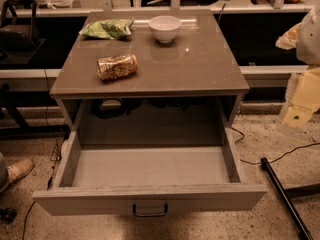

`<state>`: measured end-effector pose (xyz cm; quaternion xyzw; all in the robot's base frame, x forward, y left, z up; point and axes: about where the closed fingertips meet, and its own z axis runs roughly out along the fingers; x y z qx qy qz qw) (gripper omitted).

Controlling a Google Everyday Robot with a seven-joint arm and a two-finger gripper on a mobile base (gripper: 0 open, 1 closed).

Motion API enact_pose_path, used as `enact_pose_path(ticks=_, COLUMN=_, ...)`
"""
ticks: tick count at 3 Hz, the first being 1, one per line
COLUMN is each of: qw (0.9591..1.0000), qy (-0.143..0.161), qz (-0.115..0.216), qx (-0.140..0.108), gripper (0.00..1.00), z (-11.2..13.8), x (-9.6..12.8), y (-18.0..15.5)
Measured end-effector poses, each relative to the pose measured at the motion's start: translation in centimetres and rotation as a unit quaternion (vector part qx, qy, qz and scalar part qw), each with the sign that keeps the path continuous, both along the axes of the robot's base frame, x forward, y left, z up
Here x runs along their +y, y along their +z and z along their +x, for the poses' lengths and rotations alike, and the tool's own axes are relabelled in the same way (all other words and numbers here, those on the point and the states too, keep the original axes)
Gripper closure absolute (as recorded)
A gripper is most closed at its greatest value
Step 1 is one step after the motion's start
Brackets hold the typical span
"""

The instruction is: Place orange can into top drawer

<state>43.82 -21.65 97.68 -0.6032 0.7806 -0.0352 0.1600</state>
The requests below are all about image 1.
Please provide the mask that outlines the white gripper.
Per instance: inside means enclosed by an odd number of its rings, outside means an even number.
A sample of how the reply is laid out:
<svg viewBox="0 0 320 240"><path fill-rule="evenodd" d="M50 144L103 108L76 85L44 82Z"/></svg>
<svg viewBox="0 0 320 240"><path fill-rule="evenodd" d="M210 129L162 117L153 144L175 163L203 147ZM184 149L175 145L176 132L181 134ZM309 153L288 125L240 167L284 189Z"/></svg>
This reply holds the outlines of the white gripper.
<svg viewBox="0 0 320 240"><path fill-rule="evenodd" d="M320 67L311 66L301 73L293 73L289 79L286 104L279 114L278 129L284 133L300 130L320 109Z"/></svg>

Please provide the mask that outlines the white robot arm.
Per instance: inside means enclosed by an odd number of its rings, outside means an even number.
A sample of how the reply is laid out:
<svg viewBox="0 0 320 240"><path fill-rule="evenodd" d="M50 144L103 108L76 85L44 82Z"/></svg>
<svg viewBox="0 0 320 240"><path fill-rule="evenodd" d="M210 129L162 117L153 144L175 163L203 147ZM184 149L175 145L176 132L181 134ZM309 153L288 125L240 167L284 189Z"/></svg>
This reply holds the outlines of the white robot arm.
<svg viewBox="0 0 320 240"><path fill-rule="evenodd" d="M303 20L276 42L282 49L296 49L297 58L306 63L305 72L292 73L278 127L294 132L304 126L320 109L320 5L315 5Z"/></svg>

